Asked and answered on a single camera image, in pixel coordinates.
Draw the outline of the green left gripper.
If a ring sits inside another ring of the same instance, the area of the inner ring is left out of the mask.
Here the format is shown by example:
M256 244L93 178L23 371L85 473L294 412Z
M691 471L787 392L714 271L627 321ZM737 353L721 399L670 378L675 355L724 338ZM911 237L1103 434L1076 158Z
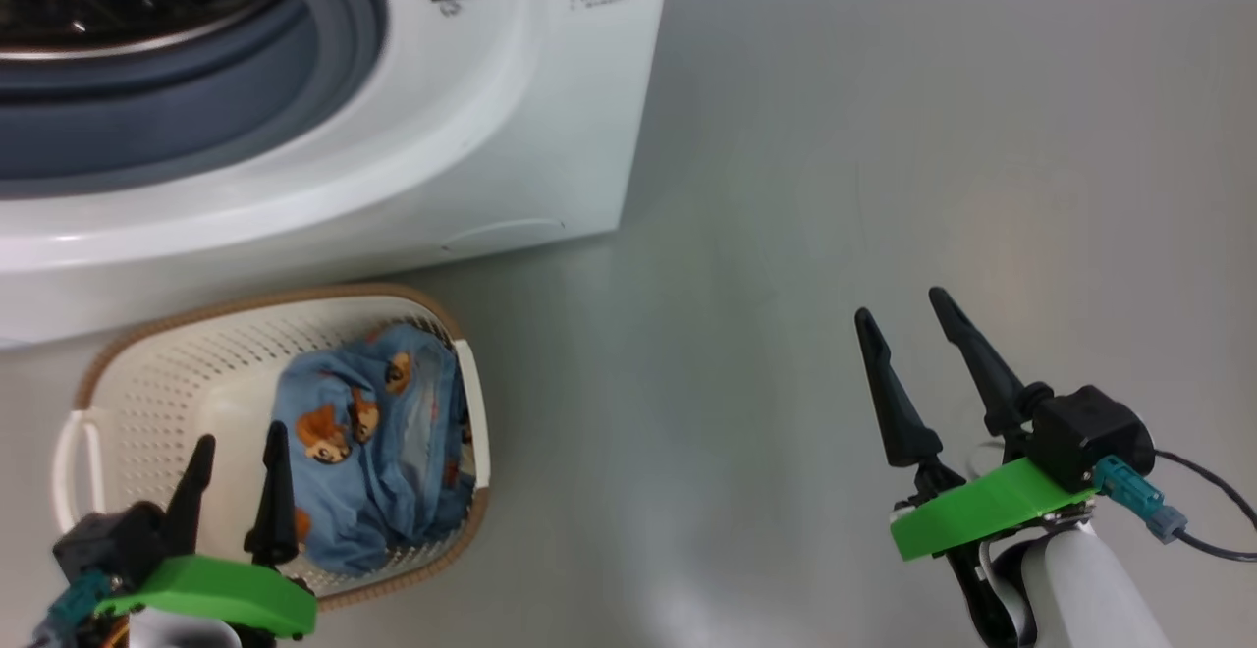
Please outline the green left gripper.
M300 553L287 424L273 419L266 429L261 495L244 543L254 565L194 555L215 450L214 435L201 435L167 505L162 543L175 558L161 563L138 590L101 600L96 614L121 617L140 607L246 625L277 639L313 634L317 598L275 570Z

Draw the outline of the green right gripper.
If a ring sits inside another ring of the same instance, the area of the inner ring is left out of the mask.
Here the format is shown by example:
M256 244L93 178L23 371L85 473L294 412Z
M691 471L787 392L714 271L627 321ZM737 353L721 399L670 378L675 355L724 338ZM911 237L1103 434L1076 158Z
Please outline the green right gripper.
M929 500L895 515L890 522L890 535L904 563L994 537L1087 502L1096 494L1094 489L1068 492L1032 460L1023 458L1031 442L1024 424L1031 423L1041 403L1055 396L1055 389L1043 381L1024 386L947 289L931 288L928 296L947 340L957 347L969 370L985 409L985 429L1006 443L1003 460L1013 461L970 483L943 463L939 435L924 423L908 397L894 370L892 349L872 311L859 308L854 330L886 463L914 468L913 499Z

